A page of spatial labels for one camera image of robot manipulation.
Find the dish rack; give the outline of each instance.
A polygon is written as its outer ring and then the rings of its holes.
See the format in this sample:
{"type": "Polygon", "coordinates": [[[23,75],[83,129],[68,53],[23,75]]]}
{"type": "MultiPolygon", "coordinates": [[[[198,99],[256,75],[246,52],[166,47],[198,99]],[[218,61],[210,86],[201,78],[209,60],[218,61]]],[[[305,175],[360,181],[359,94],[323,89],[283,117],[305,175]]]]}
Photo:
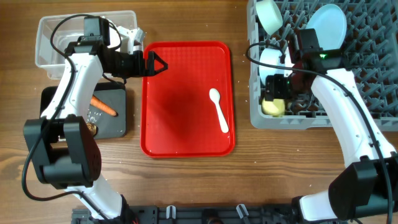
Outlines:
{"type": "MultiPolygon", "coordinates": [[[[394,0],[274,0],[281,11],[282,27],[273,35],[262,28],[255,4],[247,5],[250,44],[267,41],[283,48],[294,29],[305,29],[315,11],[326,4],[336,4],[347,19],[346,38],[342,49],[354,69],[356,84],[366,106],[381,131],[398,131],[398,3],[394,0]]],[[[251,57],[260,59],[264,47],[251,49],[251,57]]],[[[287,109],[283,116],[266,115],[261,110],[259,66],[251,63],[250,119],[260,129],[307,129],[329,127],[330,120],[315,100],[309,109],[294,113],[287,109]]]]}

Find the carrot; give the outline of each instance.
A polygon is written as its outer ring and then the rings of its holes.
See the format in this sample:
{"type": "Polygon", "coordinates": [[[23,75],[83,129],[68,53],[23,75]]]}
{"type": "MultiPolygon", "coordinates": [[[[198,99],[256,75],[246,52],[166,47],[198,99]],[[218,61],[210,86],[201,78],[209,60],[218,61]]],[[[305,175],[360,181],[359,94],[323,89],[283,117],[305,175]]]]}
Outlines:
{"type": "Polygon", "coordinates": [[[108,105],[106,105],[105,103],[103,103],[101,100],[99,100],[97,97],[95,97],[93,95],[93,97],[91,97],[91,101],[90,104],[98,109],[100,109],[101,111],[104,111],[105,113],[111,115],[111,116],[117,116],[118,113],[110,108],[108,105]]]}

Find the wooden table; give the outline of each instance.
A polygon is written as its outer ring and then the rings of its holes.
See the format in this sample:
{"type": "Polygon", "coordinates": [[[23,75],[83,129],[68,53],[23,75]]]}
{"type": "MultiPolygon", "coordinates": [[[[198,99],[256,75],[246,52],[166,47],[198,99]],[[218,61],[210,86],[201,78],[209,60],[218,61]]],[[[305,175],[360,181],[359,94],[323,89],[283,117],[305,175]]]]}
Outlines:
{"type": "MultiPolygon", "coordinates": [[[[134,1],[0,4],[0,223],[69,223],[72,196],[51,202],[29,200],[21,189],[27,147],[22,127],[39,116],[40,94],[58,85],[34,63],[41,17],[79,12],[133,10],[147,32],[145,44],[160,40],[220,40],[232,53],[236,147],[225,157],[150,159],[139,146],[141,79],[127,84],[128,134],[98,141],[102,174],[130,205],[236,205],[289,203],[292,197],[328,188],[344,169],[331,128],[306,131],[255,129],[249,115],[246,1],[134,1]]],[[[396,133],[385,133],[398,146],[396,133]]],[[[59,193],[38,182],[32,166],[28,186],[35,195],[59,193]]],[[[364,219],[384,223],[386,216],[364,219]]]]}

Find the spoon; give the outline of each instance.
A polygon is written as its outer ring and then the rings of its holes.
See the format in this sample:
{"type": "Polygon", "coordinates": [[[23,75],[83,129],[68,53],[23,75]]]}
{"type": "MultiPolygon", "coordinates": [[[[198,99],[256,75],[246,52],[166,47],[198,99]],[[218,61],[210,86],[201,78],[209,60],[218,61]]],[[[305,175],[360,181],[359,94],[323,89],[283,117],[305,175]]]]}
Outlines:
{"type": "Polygon", "coordinates": [[[215,88],[212,88],[209,92],[209,95],[212,102],[216,105],[218,121],[220,121],[221,131],[223,133],[227,133],[229,131],[229,128],[228,125],[226,124],[226,120],[224,118],[223,112],[220,107],[220,93],[215,88]]]}

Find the spoon handle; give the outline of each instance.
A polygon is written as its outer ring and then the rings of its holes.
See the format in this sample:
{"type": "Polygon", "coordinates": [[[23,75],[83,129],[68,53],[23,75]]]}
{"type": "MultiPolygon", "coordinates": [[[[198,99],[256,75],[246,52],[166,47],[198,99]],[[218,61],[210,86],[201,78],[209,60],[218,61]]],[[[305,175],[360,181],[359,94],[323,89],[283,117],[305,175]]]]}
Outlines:
{"type": "Polygon", "coordinates": [[[221,131],[223,133],[227,133],[229,131],[228,124],[226,123],[225,117],[223,115],[223,111],[221,110],[220,103],[215,103],[217,114],[218,114],[218,121],[220,122],[221,131]]]}

